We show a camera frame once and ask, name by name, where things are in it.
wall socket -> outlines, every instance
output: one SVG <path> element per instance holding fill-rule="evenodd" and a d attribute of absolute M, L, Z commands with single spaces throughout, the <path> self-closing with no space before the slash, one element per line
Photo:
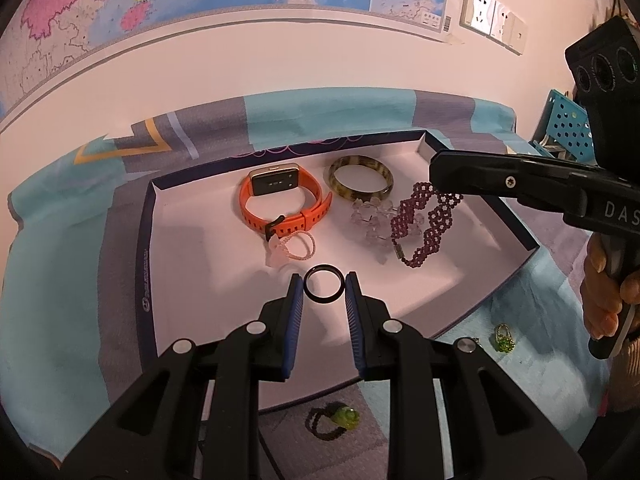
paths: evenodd
<path fill-rule="evenodd" d="M 460 25 L 488 36 L 516 54 L 524 52 L 527 25 L 498 0 L 464 0 Z"/>

person's hand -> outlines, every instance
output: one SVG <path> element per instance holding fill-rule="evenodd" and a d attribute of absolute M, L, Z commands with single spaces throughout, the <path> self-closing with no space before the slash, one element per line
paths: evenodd
<path fill-rule="evenodd" d="M 607 263 L 600 235 L 595 233 L 587 244 L 587 257 L 584 259 L 584 279 L 580 284 L 584 326 L 594 339 L 611 337 L 618 330 L 617 314 L 622 310 L 622 302 L 640 303 L 640 270 L 626 277 L 622 286 L 604 272 Z M 629 332 L 640 328 L 640 309 Z"/>

orange smartwatch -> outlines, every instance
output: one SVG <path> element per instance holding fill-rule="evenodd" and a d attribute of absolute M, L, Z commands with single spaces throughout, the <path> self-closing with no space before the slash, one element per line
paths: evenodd
<path fill-rule="evenodd" d="M 305 187 L 316 197 L 316 202 L 311 208 L 303 209 L 293 216 L 281 215 L 273 222 L 267 222 L 247 211 L 246 203 L 250 197 L 277 193 L 295 187 Z M 320 183 L 307 170 L 292 162 L 260 168 L 249 173 L 240 187 L 240 211 L 247 225 L 264 234 L 269 241 L 273 235 L 282 238 L 295 231 L 309 231 L 329 211 L 331 198 L 332 194 L 329 192 L 322 200 Z"/>

triangular cutout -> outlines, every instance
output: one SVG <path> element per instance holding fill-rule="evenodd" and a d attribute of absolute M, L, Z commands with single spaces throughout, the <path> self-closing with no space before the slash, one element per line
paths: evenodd
<path fill-rule="evenodd" d="M 129 430 L 142 436 L 151 433 L 153 429 L 164 390 L 169 382 L 169 372 L 164 371 L 155 378 L 148 388 L 122 414 L 118 425 L 123 430 Z"/>
<path fill-rule="evenodd" d="M 496 433 L 507 435 L 528 428 L 529 417 L 502 389 L 498 381 L 487 370 L 481 370 L 479 377 L 491 409 Z"/>

white wall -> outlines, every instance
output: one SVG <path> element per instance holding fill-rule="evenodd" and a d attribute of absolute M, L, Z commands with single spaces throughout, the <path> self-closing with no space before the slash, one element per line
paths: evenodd
<path fill-rule="evenodd" d="M 97 136 L 168 110 L 233 96 L 322 86 L 412 88 L 516 110 L 529 139 L 551 88 L 573 87 L 567 46 L 611 0 L 500 0 L 527 25 L 523 56 L 471 31 L 458 44 L 333 23 L 213 28 L 123 54 L 67 82 L 0 135 L 0 196 Z M 0 276 L 16 226 L 0 205 Z"/>

